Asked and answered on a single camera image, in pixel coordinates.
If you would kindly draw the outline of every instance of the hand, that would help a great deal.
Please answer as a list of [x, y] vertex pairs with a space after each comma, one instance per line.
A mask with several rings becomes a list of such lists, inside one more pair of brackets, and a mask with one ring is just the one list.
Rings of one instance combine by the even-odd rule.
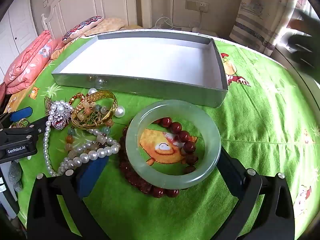
[[303, 21], [292, 20], [289, 27], [311, 36], [292, 35], [288, 45], [297, 51], [291, 59], [298, 63], [298, 70], [320, 83], [320, 22], [299, 11]]

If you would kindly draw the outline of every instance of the green jade bangle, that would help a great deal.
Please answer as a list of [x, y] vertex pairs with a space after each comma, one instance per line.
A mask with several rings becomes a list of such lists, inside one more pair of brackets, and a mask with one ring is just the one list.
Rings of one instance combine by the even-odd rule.
[[[145, 128], [167, 116], [178, 116], [192, 122], [204, 139], [204, 158], [197, 169], [189, 174], [175, 176], [156, 171], [146, 163], [139, 151], [140, 138]], [[216, 167], [221, 151], [220, 133], [210, 116], [198, 106], [179, 100], [155, 102], [140, 111], [129, 125], [125, 143], [128, 159], [139, 176], [165, 189], [184, 189], [204, 180]]]

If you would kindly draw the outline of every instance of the green bedspread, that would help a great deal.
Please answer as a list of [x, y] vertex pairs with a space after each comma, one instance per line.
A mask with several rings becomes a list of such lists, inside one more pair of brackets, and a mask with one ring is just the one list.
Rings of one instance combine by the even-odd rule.
[[[52, 70], [87, 39], [78, 39], [60, 57], [48, 65], [37, 79], [41, 88], [36, 99], [25, 97], [19, 109], [33, 108], [31, 122], [44, 116], [44, 96], [69, 100], [88, 89], [60, 87], [54, 83]], [[233, 44], [216, 41], [229, 74], [229, 92], [219, 108], [200, 106], [217, 124], [223, 147], [246, 168], [261, 175], [286, 175], [296, 217], [296, 238], [318, 212], [320, 193], [316, 187], [320, 131], [313, 113], [290, 74], [276, 62]], [[111, 136], [120, 138], [122, 129], [144, 107], [160, 99], [115, 93], [126, 109], [123, 118], [113, 118]], [[203, 149], [201, 135], [189, 124], [184, 129], [198, 137], [197, 149]], [[52, 129], [49, 154], [57, 171], [66, 157], [64, 138], [67, 129]], [[77, 132], [75, 143], [83, 142], [87, 132]], [[43, 137], [38, 153], [20, 161], [24, 189], [18, 194], [19, 217], [26, 224], [28, 202], [35, 177], [47, 174], [43, 158]], [[258, 214], [259, 197], [242, 233], [248, 232]], [[237, 199], [228, 191], [217, 169], [200, 184], [180, 192], [177, 198], [153, 198], [132, 187], [118, 169], [118, 158], [110, 157], [91, 194], [84, 202], [111, 239], [210, 239], [228, 217]], [[77, 232], [70, 215], [64, 212], [70, 228]]]

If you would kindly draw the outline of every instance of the gold bracelet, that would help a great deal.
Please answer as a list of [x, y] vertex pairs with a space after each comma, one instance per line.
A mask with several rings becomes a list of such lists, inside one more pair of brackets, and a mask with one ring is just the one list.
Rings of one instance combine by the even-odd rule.
[[[76, 98], [80, 98], [80, 103], [73, 109], [72, 113], [71, 113], [71, 121], [73, 123], [73, 125], [79, 129], [82, 130], [87, 130], [87, 129], [93, 129], [93, 128], [97, 128], [98, 126], [102, 125], [107, 119], [111, 118], [114, 114], [114, 112], [116, 111], [117, 107], [118, 107], [118, 101], [116, 99], [116, 96], [107, 90], [100, 90], [97, 91], [91, 95], [84, 95], [82, 93], [77, 93], [76, 95], [74, 95], [70, 101], [69, 104], [71, 105]], [[81, 112], [82, 109], [84, 109], [83, 107], [83, 102], [87, 101], [89, 104], [92, 102], [95, 102], [99, 99], [102, 98], [111, 98], [113, 99], [113, 104], [111, 106], [111, 109], [109, 110], [108, 113], [106, 113], [106, 115], [104, 117], [101, 116], [100, 112], [98, 112], [96, 114], [96, 116], [94, 117], [94, 119], [91, 119], [89, 122], [86, 120], [83, 121], [78, 121], [78, 113]]]

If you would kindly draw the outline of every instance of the embroidered pillow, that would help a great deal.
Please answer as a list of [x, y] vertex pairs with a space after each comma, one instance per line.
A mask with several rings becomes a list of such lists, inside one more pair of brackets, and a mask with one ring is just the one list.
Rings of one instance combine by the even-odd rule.
[[94, 16], [86, 21], [83, 21], [76, 27], [72, 28], [68, 31], [62, 38], [62, 41], [65, 44], [68, 44], [70, 41], [74, 40], [75, 38], [79, 37], [81, 34], [87, 32], [88, 30], [92, 29], [93, 27], [97, 26], [100, 22], [102, 22], [103, 18], [101, 16]]

